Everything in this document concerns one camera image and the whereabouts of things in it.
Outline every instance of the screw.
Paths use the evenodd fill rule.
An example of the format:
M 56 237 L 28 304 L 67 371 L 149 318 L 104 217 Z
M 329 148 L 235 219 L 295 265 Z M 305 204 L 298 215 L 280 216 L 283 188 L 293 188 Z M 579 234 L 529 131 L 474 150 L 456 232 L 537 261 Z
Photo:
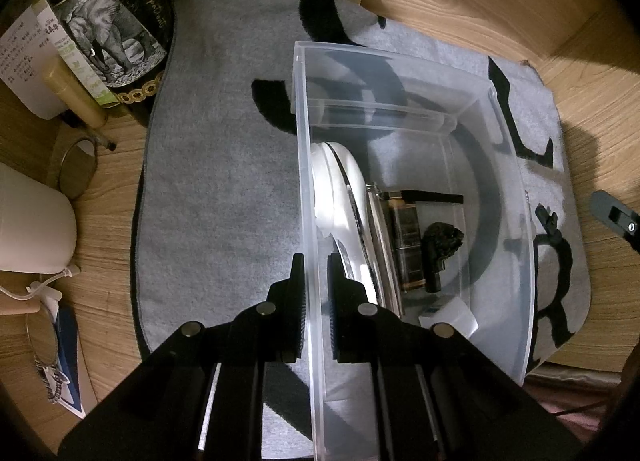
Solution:
M 196 336 L 201 329 L 199 322 L 185 322 L 180 326 L 180 332 L 187 337 Z
M 374 316 L 377 312 L 378 307 L 369 302 L 364 302 L 358 306 L 358 313 L 363 316 Z
M 453 329 L 453 326 L 447 324 L 446 322 L 440 322 L 439 324 L 436 324 L 435 326 L 433 326 L 432 330 L 440 338 L 451 338 L 456 332 Z
M 276 311 L 276 305 L 273 302 L 261 302 L 255 307 L 255 311 L 262 316 L 270 315 Z

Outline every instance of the transparent storage box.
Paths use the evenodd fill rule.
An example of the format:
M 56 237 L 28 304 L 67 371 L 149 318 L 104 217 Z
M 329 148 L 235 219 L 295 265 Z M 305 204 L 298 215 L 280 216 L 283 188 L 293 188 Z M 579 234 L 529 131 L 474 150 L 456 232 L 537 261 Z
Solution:
M 465 238 L 440 274 L 440 293 L 402 296 L 403 319 L 419 325 L 439 298 L 458 295 L 478 322 L 470 341 L 519 383 L 534 301 L 526 194 L 489 80 L 395 53 L 297 42 L 293 83 L 316 457 L 376 459 L 370 367 L 338 364 L 332 352 L 326 265 L 335 245 L 316 228 L 311 144 L 344 145 L 364 180 L 383 190 L 464 196 L 463 204 L 418 204 L 421 229 L 447 222 Z

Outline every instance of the white cord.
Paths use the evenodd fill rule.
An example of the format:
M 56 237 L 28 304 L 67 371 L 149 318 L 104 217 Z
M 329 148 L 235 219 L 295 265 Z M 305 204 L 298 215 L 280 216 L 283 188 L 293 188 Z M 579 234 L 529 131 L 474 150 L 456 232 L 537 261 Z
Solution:
M 60 279 L 61 277 L 73 277 L 75 275 L 78 275 L 78 273 L 80 273 L 80 268 L 77 267 L 75 264 L 69 264 L 65 269 L 63 269 L 60 273 L 57 273 L 56 275 L 54 275 L 53 277 L 50 277 L 49 279 L 47 279 L 46 281 L 42 282 L 36 289 L 34 289 L 31 293 L 29 293 L 28 295 L 15 295 L 15 293 L 11 293 L 9 290 L 5 289 L 4 287 L 2 287 L 0 285 L 0 291 L 2 293 L 4 293 L 7 297 L 11 297 L 15 300 L 30 300 L 31 298 L 35 297 L 38 292 L 45 287 L 46 285 L 48 285 L 50 282 L 53 281 L 57 281 L 58 279 Z

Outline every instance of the black and white elephant photo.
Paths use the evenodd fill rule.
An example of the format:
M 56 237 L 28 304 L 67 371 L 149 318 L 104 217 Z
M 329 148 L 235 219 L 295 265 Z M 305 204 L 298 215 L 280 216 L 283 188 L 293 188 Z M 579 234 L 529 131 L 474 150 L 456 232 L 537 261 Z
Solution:
M 58 19 L 106 85 L 127 85 L 166 55 L 118 0 L 66 0 Z

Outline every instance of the gray towel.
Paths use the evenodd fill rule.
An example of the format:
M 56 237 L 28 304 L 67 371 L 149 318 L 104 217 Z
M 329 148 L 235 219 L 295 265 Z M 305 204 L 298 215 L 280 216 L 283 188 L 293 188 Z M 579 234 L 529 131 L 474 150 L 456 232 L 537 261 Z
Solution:
M 556 212 L 561 231 L 549 237 L 536 221 L 529 366 L 580 329 L 590 282 L 558 112 L 534 69 L 440 42 L 345 0 L 175 0 L 175 19 L 148 131 L 134 264 L 134 311 L 150 349 L 185 321 L 217 325 L 264 300 L 302 250 L 287 103 L 296 40 L 354 42 L 494 80 L 513 120 L 531 211 L 540 203 Z M 263 457 L 311 455 L 305 362 L 272 367 Z

